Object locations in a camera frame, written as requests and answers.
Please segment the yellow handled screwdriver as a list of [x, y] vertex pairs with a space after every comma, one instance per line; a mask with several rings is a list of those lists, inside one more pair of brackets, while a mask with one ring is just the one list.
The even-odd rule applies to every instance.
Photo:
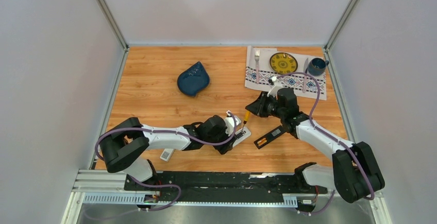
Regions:
[[246, 111], [243, 122], [242, 122], [242, 129], [246, 126], [248, 120], [250, 117], [250, 111]]

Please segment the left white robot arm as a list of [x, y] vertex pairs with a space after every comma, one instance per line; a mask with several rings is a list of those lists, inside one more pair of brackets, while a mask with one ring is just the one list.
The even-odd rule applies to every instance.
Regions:
[[214, 115], [204, 122], [176, 128], [159, 128], [141, 124], [137, 117], [123, 121], [102, 134], [96, 142], [96, 155], [105, 162], [107, 172], [124, 172], [134, 177], [139, 186], [150, 191], [158, 178], [150, 160], [142, 153], [155, 149], [191, 151], [204, 145], [213, 146], [220, 154], [230, 151], [237, 140], [241, 120], [231, 112], [222, 118]]

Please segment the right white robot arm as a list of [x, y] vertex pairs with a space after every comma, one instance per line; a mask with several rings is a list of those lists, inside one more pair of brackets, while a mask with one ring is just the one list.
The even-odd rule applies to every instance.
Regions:
[[385, 188], [385, 180], [374, 153], [366, 142], [353, 143], [342, 139], [318, 125], [299, 109], [293, 89], [282, 88], [276, 95], [262, 92], [245, 109], [258, 117], [274, 116], [283, 129], [296, 139], [304, 141], [326, 157], [332, 166], [307, 163], [295, 172], [295, 188], [308, 192], [314, 185], [336, 190], [348, 203], [371, 198]]

